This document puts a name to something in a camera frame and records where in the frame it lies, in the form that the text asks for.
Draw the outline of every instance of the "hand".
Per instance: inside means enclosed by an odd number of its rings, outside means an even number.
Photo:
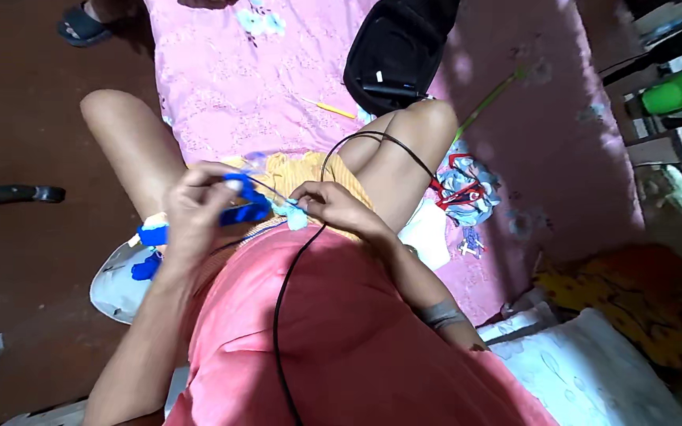
[[[184,273],[193,272],[213,249],[220,229],[220,213],[242,188],[240,180],[222,182],[238,169],[203,161],[186,171],[165,196],[167,233],[165,262]]]
[[[298,207],[335,228],[367,238],[381,231],[392,232],[383,219],[356,199],[340,183],[304,182],[291,192]]]

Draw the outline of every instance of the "blue crochet piece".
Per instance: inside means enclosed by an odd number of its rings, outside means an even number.
[[[282,206],[279,206],[272,201],[270,201],[270,204],[273,206],[273,213],[278,216],[286,216],[290,230],[307,228],[307,214],[301,208],[295,206],[295,199],[287,198]]]
[[[220,214],[220,226],[224,227],[241,222],[254,222],[268,217],[270,201],[266,196],[254,190],[254,184],[248,176],[242,173],[229,173],[223,176],[225,180],[240,180],[243,188],[239,197],[248,201],[245,205],[225,209]]]
[[[136,281],[151,280],[162,263],[162,256],[154,251],[143,263],[137,263],[130,268],[130,276]]]
[[[136,232],[141,237],[141,244],[144,246],[153,247],[167,244],[167,225],[159,225],[154,228],[141,225],[136,228]]]

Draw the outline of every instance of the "crochet hook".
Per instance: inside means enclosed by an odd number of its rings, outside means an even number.
[[[323,102],[315,102],[315,101],[311,101],[307,98],[302,98],[302,99],[311,103],[311,104],[317,105],[318,108],[324,109],[325,111],[335,112],[336,114],[341,114],[344,117],[349,117],[349,118],[356,118],[357,117],[356,115],[352,114],[351,112],[346,112],[346,111],[340,110],[336,107],[330,106],[328,104],[324,104]]]

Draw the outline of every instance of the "pink blanket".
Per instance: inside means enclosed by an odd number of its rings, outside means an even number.
[[[363,124],[342,84],[346,54],[373,0],[239,0],[223,10],[146,0],[163,118],[187,162],[252,151],[327,151]],[[500,178],[502,203],[478,226],[488,252],[457,249],[437,271],[479,324],[529,286],[541,249],[586,256],[639,236],[632,172],[583,24],[567,0],[463,0],[431,93],[460,119],[516,69],[515,82],[463,139]]]

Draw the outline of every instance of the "black bag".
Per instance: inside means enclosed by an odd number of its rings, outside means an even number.
[[[459,0],[380,0],[346,58],[346,90],[381,116],[425,98],[436,75]]]

